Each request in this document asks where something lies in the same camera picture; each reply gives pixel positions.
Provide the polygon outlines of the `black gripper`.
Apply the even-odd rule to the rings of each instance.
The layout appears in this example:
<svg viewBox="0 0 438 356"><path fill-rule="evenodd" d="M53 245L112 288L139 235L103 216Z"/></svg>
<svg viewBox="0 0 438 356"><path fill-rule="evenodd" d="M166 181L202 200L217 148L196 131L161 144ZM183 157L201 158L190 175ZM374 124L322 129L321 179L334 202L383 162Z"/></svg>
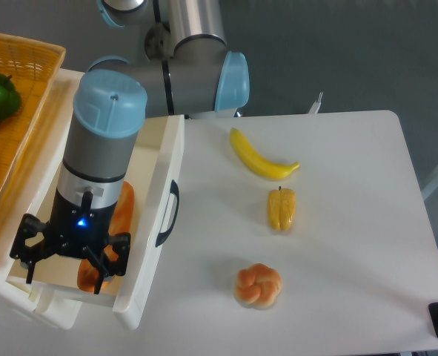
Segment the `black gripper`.
<svg viewBox="0 0 438 356"><path fill-rule="evenodd" d="M98 294L115 276L125 275L131 235L108 233L116 204L94 208L93 199L87 201L86 206L76 205L56 192L48 222L22 216L10 257L27 270L26 284L32 283L36 264L54 254L83 259L82 291ZM88 252L93 261L86 259Z"/></svg>

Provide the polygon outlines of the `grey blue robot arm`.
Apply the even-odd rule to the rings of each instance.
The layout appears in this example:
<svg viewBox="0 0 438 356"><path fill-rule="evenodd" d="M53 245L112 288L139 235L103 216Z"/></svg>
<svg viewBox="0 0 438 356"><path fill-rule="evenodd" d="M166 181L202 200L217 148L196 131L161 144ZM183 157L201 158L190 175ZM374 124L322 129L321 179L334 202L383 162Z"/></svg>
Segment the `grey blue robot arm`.
<svg viewBox="0 0 438 356"><path fill-rule="evenodd" d="M234 111L250 95L248 64L227 49L217 1L101 1L99 9L118 26L152 12L166 42L147 65L111 57L84 73L50 218L25 214L10 251L27 282L53 255L80 260L77 285L93 293L127 269L134 191L125 174L144 121Z"/></svg>

